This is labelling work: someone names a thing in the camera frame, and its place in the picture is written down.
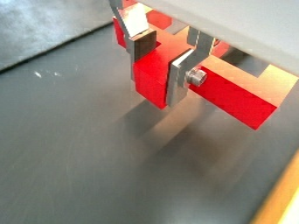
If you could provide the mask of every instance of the gray tabletop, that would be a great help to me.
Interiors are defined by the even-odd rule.
[[[109,0],[0,0],[0,71],[111,23]]]
[[[137,93],[113,27],[0,75],[0,223],[249,223],[299,146],[299,85],[258,131]]]

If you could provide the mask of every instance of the red rectangular block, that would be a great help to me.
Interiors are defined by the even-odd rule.
[[[203,67],[202,70],[207,73],[207,80],[199,87],[191,85],[190,89],[257,130],[277,110],[277,106],[220,76],[207,67]]]
[[[166,107],[169,69],[171,61],[191,49],[187,44],[187,32],[173,35],[157,27],[161,45],[135,64],[135,89],[159,108]]]

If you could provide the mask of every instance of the gray floor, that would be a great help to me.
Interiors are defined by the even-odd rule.
[[[0,75],[0,223],[249,223],[299,146],[299,85],[254,131],[157,109],[107,27]]]
[[[0,71],[110,23],[109,0],[0,0]]]

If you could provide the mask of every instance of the bolt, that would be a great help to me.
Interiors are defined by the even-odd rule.
[[[186,72],[186,81],[194,86],[199,86],[207,79],[207,73],[195,67],[191,71]]]

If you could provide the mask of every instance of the metal plate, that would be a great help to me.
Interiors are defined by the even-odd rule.
[[[244,52],[299,75],[299,2],[139,0]]]

